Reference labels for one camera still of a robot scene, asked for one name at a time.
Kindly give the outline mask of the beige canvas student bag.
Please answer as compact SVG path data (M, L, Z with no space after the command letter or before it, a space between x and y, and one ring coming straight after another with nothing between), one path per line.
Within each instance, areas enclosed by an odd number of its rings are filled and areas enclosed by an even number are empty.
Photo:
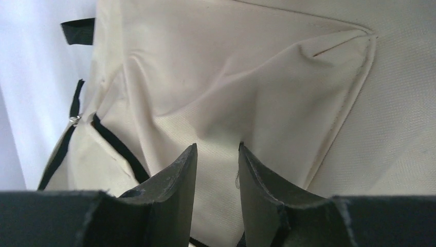
M98 1L40 190L119 196L197 145L191 236L243 234L238 145L319 196L435 194L435 1Z

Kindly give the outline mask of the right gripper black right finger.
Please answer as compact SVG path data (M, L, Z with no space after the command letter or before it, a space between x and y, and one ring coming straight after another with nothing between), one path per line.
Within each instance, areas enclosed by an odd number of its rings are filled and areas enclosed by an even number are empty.
M247 246L435 246L434 196L323 198L263 165L243 143L238 164Z

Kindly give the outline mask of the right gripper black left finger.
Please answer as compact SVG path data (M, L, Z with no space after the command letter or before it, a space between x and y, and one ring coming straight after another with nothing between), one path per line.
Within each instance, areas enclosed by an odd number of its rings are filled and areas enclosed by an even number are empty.
M104 191L1 193L1 246L188 246L197 168L190 145L120 197Z

